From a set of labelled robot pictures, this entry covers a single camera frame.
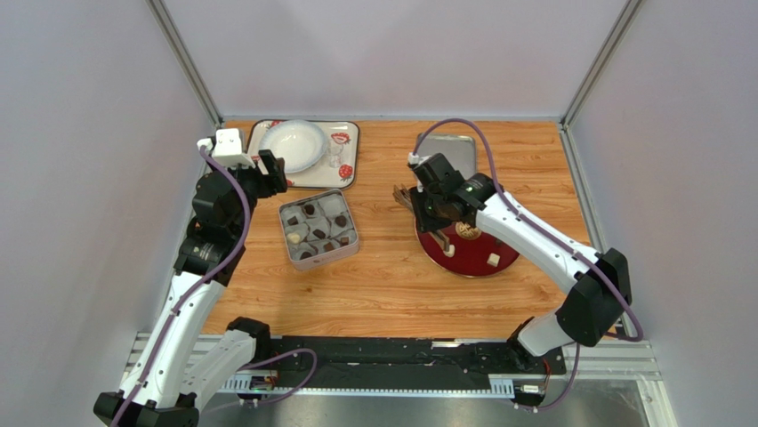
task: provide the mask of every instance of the round red plate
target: round red plate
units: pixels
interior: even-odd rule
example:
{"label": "round red plate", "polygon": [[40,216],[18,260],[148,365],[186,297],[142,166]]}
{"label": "round red plate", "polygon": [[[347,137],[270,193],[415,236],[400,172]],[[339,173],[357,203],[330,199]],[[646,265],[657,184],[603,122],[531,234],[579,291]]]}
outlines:
{"label": "round red plate", "polygon": [[[429,233],[422,234],[416,231],[416,235],[431,260],[455,274],[473,278],[491,276],[508,268],[519,257],[519,253],[510,246],[487,233],[481,233],[474,240],[465,239],[458,236],[455,224],[442,229],[442,232],[450,239],[450,245],[456,246],[453,256],[446,256]],[[500,255],[500,262],[496,267],[487,264],[490,254]]]}

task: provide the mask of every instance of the wooden table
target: wooden table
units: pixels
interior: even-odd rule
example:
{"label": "wooden table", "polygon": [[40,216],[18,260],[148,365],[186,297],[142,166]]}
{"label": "wooden table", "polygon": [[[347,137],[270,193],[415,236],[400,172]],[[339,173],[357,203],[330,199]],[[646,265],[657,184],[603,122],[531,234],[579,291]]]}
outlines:
{"label": "wooden table", "polygon": [[[416,240],[413,217],[392,198],[395,184],[415,184],[407,154],[432,122],[365,121],[360,127],[354,185],[345,190],[360,252],[300,272],[287,259],[280,205],[315,194],[290,189],[260,200],[246,253],[204,332],[222,334],[237,316],[261,320],[273,334],[402,337],[507,337],[529,316],[564,296],[524,257],[490,278],[462,278],[434,264]],[[250,133],[253,122],[230,122]],[[500,182],[534,214],[588,243],[585,224],[555,124],[479,123]],[[463,125],[443,133],[475,134]],[[477,145],[479,170],[489,174]]]}

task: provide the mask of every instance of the white tray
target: white tray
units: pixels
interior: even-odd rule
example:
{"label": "white tray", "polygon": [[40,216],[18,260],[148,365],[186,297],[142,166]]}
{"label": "white tray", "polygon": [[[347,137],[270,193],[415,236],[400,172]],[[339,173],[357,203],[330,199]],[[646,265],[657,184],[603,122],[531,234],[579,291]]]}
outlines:
{"label": "white tray", "polygon": [[[263,135],[272,125],[281,123],[279,120],[261,120],[253,126],[247,153],[251,156],[258,154],[258,145]],[[355,181],[356,164],[358,160],[358,126],[352,122],[312,122],[327,135],[329,144],[333,144],[332,135],[346,133],[350,141],[343,145],[342,166],[331,167],[329,155],[325,154],[314,166],[298,173],[289,173],[287,183],[293,188],[306,189],[346,189]]]}

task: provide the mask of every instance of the white bowl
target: white bowl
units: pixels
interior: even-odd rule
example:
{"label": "white bowl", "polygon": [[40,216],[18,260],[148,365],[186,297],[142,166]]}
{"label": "white bowl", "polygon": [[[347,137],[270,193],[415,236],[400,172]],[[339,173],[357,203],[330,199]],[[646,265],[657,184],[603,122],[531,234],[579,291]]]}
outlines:
{"label": "white bowl", "polygon": [[327,135],[305,120],[287,120],[271,127],[258,149],[270,149],[285,159],[285,173],[302,172],[316,164],[327,151]]}

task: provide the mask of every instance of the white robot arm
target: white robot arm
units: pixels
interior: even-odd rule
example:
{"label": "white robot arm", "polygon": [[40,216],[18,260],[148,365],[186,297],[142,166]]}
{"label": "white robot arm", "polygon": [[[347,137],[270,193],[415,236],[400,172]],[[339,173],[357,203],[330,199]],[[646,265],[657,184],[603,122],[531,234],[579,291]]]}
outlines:
{"label": "white robot arm", "polygon": [[238,318],[185,372],[200,329],[245,251],[246,228],[258,198],[286,191],[283,162],[269,150],[259,153],[261,163],[253,161],[239,129],[221,129],[214,138],[200,140],[198,148],[215,170],[196,186],[196,216],[188,224],[165,305],[140,359],[118,392],[101,393],[95,403],[94,413],[109,425],[197,425],[199,412],[226,380],[256,355],[270,355],[269,327]]}
{"label": "white robot arm", "polygon": [[419,185],[410,190],[421,232],[465,222],[498,238],[545,271],[568,297],[555,310],[522,324],[509,340],[514,360],[528,371],[547,351],[571,342],[594,346],[624,312],[593,271],[611,279],[632,302],[626,258],[615,249],[597,250],[565,236],[542,221],[483,173],[465,180],[441,154],[409,157]]}

